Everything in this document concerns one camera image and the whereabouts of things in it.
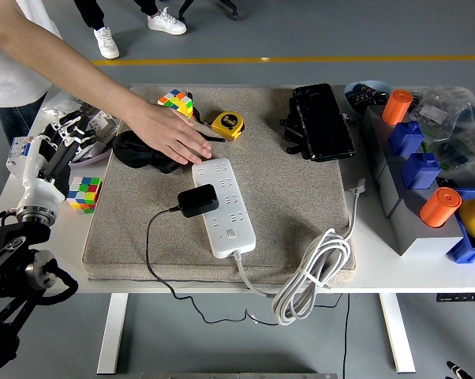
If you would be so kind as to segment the person's right hand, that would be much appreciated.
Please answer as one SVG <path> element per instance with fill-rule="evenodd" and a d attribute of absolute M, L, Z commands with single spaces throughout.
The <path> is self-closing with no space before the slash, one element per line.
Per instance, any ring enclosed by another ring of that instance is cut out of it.
<path fill-rule="evenodd" d="M 186 117 L 171 108 L 143 102 L 121 119 L 149 147 L 181 163 L 211 158 L 211 145 Z"/>

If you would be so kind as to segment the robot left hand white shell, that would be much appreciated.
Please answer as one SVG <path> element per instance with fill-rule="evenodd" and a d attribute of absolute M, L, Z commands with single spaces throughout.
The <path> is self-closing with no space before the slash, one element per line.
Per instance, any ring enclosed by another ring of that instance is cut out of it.
<path fill-rule="evenodd" d="M 22 178 L 24 195 L 16 210 L 19 220 L 56 216 L 69 191 L 69 164 L 96 142 L 88 122 L 83 111 L 74 111 L 32 138 Z"/>

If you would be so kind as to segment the robot right hand black fingers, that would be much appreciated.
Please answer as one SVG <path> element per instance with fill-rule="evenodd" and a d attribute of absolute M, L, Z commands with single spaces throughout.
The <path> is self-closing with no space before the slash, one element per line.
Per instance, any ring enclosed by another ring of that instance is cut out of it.
<path fill-rule="evenodd" d="M 473 377 L 468 374 L 460 366 L 456 365 L 452 361 L 446 361 L 448 369 L 458 378 L 458 379 L 473 379 Z"/>

